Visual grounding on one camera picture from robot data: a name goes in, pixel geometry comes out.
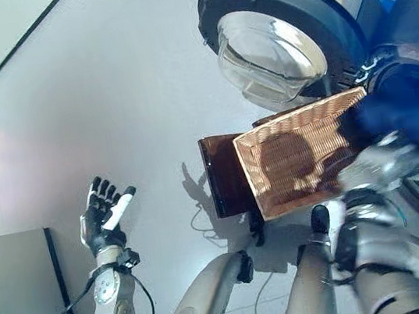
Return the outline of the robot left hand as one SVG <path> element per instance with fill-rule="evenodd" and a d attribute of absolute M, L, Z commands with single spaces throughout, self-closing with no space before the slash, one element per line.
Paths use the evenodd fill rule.
<path fill-rule="evenodd" d="M 108 246 L 126 247 L 127 237 L 120 220 L 137 189 L 130 185 L 122 194 L 109 180 L 95 177 L 87 194 L 86 209 L 80 216 L 80 240 L 97 256 Z"/>

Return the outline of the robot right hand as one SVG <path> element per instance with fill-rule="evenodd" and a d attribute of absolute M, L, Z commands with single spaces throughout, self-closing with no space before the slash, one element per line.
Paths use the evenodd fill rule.
<path fill-rule="evenodd" d="M 378 143 L 364 149 L 356 158 L 360 169 L 382 186 L 404 178 L 419 181 L 419 146 Z"/>

